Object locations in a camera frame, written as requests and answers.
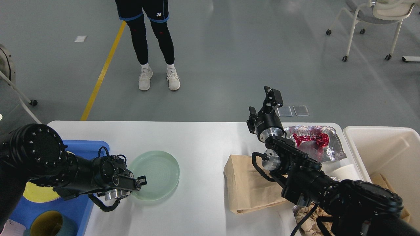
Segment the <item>chair wheel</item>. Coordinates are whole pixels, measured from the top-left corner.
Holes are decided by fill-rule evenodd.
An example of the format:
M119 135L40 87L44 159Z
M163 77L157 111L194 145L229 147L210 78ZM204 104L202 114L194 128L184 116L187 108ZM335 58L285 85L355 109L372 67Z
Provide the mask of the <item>chair wheel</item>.
M38 101L31 100L31 102L29 104L34 107L34 106L36 106L38 104Z

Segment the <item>person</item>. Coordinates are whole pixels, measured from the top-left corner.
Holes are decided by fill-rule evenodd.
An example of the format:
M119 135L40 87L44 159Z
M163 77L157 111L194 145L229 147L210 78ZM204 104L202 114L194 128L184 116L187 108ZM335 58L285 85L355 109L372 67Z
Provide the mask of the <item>person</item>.
M115 3L117 4L119 18L125 21L130 28L134 51L142 66L142 73L139 77L139 89L143 91L148 90L150 88L150 79L153 76L147 53L144 10L150 20L153 33L159 42L160 50L167 64L166 79L168 80L169 89L172 91L178 90L181 83L176 73L173 42L166 24L166 21L169 19L168 0L115 0Z

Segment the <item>green bowl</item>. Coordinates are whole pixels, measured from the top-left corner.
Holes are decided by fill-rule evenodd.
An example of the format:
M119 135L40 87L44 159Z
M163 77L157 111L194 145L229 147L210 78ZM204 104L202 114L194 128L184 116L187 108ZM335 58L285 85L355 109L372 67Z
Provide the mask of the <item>green bowl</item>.
M146 176L147 184L131 195L143 201L155 201L170 194L179 181L176 159L163 151L145 152L130 164L135 177Z

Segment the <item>brown paper bag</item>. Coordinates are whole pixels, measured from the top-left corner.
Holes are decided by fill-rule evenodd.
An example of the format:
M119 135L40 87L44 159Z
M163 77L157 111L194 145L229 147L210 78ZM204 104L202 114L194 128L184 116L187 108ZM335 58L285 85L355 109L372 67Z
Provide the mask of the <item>brown paper bag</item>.
M391 184L388 182L388 180L380 173L376 173L370 176L370 179L372 180L372 183L377 184L383 188L389 189L391 191L393 191L394 193L398 194L397 192L395 192L395 190L393 189L393 187L391 186ZM411 214L410 212L407 210L406 207L404 207L401 211L401 219L405 220L405 222L409 223L410 222L410 218L411 218Z
M250 156L230 155L224 173L227 178L229 209L235 214L287 201L281 197L282 188L278 183L267 181L255 170Z

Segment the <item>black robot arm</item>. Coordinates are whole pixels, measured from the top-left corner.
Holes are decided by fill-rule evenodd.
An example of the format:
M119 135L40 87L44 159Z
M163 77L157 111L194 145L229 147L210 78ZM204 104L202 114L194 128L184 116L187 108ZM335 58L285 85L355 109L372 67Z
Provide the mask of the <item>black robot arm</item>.
M110 155L105 147L98 157L87 160L66 151L67 146L51 127L29 124L0 136L0 229L16 207L26 182L53 187L63 199L81 194L103 211L111 211L132 191L147 184L146 177L135 178L123 155ZM100 156L104 149L106 156ZM115 199L105 206L96 196Z
M324 235L329 233L322 222L332 222L331 230L336 236L420 235L399 218L403 204L396 193L362 180L335 181L321 170L320 162L295 148L293 141L285 138L275 113L283 105L280 92L267 86L264 89L263 108L256 114L255 108L250 107L247 124L250 133L256 134L267 150L264 154L254 152L252 163L261 176L282 186L283 198L301 206L314 202L330 214L330 218L317 220ZM257 165L257 157L262 158L271 177Z

